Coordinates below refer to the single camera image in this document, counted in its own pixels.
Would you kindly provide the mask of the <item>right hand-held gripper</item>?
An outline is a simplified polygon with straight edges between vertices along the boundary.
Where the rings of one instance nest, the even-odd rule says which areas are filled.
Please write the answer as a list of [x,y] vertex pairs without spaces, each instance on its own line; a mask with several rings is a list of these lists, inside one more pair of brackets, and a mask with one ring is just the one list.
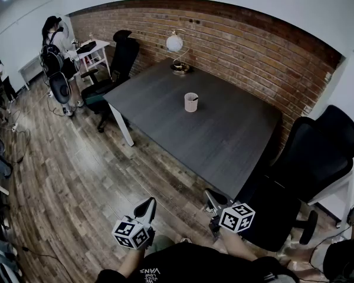
[[255,217],[255,211],[246,203],[215,207],[215,202],[219,205],[226,205],[228,203],[227,197],[212,189],[205,189],[204,196],[207,206],[214,213],[214,217],[210,220],[209,228],[215,237],[218,236],[220,228],[233,233],[240,233],[250,228]]

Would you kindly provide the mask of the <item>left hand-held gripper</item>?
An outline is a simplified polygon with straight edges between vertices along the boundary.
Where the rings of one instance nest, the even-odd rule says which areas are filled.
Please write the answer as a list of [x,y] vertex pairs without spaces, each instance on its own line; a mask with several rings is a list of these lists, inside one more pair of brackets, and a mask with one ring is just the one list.
[[151,226],[155,213],[155,198],[141,201],[134,209],[134,216],[124,216],[116,222],[112,230],[114,239],[125,248],[147,249],[155,236],[155,230]]

